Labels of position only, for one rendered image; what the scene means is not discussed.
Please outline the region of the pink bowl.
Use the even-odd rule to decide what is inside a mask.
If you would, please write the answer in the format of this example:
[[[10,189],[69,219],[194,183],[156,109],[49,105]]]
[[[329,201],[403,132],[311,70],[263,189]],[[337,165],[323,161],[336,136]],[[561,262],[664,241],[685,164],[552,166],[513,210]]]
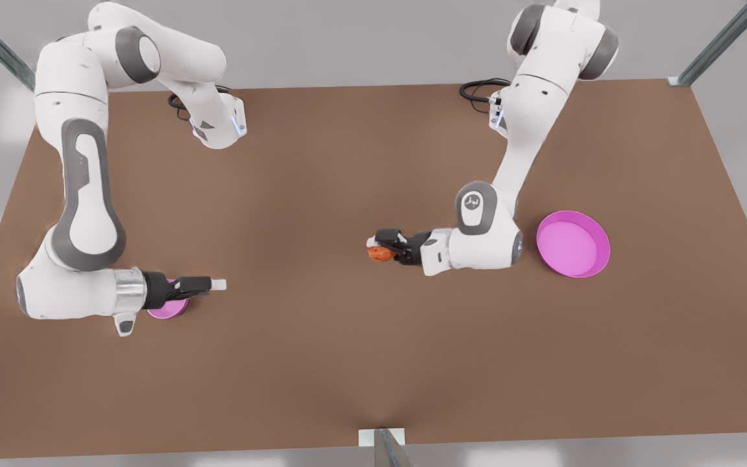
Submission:
[[[157,319],[169,319],[172,317],[177,317],[178,315],[182,314],[187,305],[189,305],[189,298],[184,298],[181,300],[167,300],[164,302],[163,307],[161,308],[154,308],[153,305],[155,304],[154,299],[151,298],[153,290],[155,288],[154,281],[150,280],[148,287],[148,298],[145,302],[146,307],[143,309],[147,311],[147,313],[155,317]]]

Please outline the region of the pink plate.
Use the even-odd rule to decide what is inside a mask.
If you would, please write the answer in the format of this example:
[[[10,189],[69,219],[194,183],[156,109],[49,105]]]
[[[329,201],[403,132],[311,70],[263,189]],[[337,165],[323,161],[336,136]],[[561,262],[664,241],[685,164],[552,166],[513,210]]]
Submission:
[[[611,257],[610,239],[602,225],[573,210],[547,215],[539,223],[536,246],[550,269],[570,278],[599,274]]]

